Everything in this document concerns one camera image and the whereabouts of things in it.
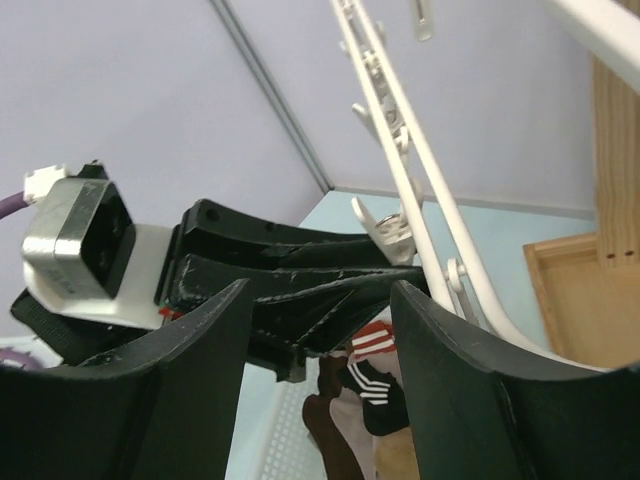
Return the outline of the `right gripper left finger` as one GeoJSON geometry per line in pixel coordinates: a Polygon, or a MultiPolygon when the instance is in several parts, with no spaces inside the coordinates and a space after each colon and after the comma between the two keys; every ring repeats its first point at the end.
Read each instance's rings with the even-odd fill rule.
{"type": "Polygon", "coordinates": [[[2,477],[223,478],[252,310],[239,280],[77,367],[3,367],[2,477]]]}

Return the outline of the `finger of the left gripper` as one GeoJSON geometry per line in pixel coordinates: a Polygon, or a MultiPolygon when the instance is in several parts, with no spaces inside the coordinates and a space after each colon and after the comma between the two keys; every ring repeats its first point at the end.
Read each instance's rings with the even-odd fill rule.
{"type": "Polygon", "coordinates": [[[254,269],[216,260],[188,257],[173,272],[172,298],[191,300],[213,296],[232,282],[247,279],[253,295],[280,299],[318,296],[320,328],[313,344],[318,357],[344,344],[356,330],[389,306],[396,281],[407,281],[427,294],[429,287],[419,267],[396,266],[391,270],[254,269]]]}
{"type": "Polygon", "coordinates": [[[264,220],[207,199],[184,212],[172,233],[172,270],[188,257],[254,269],[391,270],[365,234],[306,229],[264,220]]]}

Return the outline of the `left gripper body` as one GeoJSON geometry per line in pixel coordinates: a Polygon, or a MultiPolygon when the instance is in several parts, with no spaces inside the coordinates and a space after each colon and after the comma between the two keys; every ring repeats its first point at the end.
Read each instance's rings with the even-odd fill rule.
{"type": "Polygon", "coordinates": [[[306,359],[318,352],[313,346],[320,328],[318,296],[215,294],[181,300],[161,294],[159,307],[178,323],[204,320],[222,353],[270,370],[279,381],[304,380],[306,359]]]}

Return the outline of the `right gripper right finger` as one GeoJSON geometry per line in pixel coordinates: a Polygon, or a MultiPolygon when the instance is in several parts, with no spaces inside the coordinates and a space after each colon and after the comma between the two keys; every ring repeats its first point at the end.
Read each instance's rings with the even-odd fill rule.
{"type": "Polygon", "coordinates": [[[504,341],[407,282],[391,291],[425,479],[635,479],[639,368],[596,372],[504,341]]]}

